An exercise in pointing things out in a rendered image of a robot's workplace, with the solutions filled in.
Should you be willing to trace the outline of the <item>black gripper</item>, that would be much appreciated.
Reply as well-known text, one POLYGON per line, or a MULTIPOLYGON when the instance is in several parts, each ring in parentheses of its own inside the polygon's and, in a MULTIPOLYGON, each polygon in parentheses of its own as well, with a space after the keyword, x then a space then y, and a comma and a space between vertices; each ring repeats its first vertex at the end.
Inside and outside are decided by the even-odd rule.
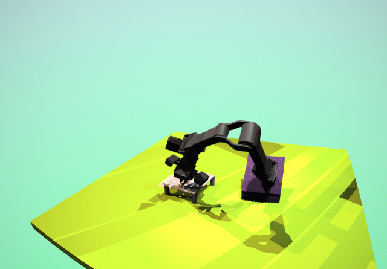
POLYGON ((199 158, 197 158, 196 160, 188 160, 184 156, 180 158, 180 157, 176 156, 175 154, 172 154, 170 157, 168 157, 166 159, 165 165, 168 165, 170 167, 172 167, 173 164, 178 165, 180 159, 181 159, 181 161, 183 161, 183 164, 185 164, 187 166, 192 166, 192 176, 190 179, 187 179, 187 178, 184 179, 183 185, 185 185, 185 183, 188 180, 193 179, 196 184, 202 186, 208 180, 209 176, 205 172, 201 171, 200 173, 197 173, 198 171, 195 170, 196 162, 198 161, 199 158))

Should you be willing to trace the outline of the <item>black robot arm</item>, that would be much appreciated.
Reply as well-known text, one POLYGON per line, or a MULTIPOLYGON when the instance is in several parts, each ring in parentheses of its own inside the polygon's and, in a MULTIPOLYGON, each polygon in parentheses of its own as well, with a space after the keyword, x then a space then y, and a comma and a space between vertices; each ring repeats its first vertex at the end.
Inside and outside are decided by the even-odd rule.
MULTIPOLYGON (((254 162, 253 175, 258 177, 261 184, 275 185, 278 163, 265 156, 260 138, 261 128, 259 125, 251 121, 237 120, 231 123, 219 123, 216 127, 201 134, 196 132, 185 134, 183 139, 170 135, 167 139, 166 149, 184 155, 188 160, 196 160, 200 153, 205 153, 206 147, 220 142, 226 143, 236 151, 249 152, 254 162), (229 131, 240 127, 238 144, 227 139, 229 131)), ((190 179, 191 176, 192 166, 187 166, 180 160, 174 169, 174 177, 184 180, 190 179)))

